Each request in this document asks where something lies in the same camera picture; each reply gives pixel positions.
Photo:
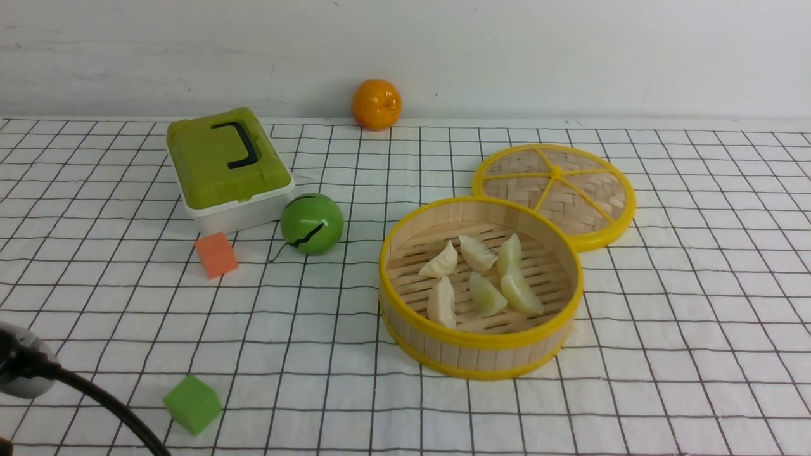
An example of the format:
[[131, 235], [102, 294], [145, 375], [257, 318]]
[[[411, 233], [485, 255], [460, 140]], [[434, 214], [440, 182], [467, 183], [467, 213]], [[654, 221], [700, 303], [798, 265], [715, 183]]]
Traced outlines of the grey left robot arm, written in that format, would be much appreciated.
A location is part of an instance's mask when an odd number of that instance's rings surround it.
[[51, 390], [55, 381], [37, 374], [41, 362], [57, 362], [47, 343], [27, 328], [2, 322], [1, 345], [1, 390], [4, 395], [32, 400]]

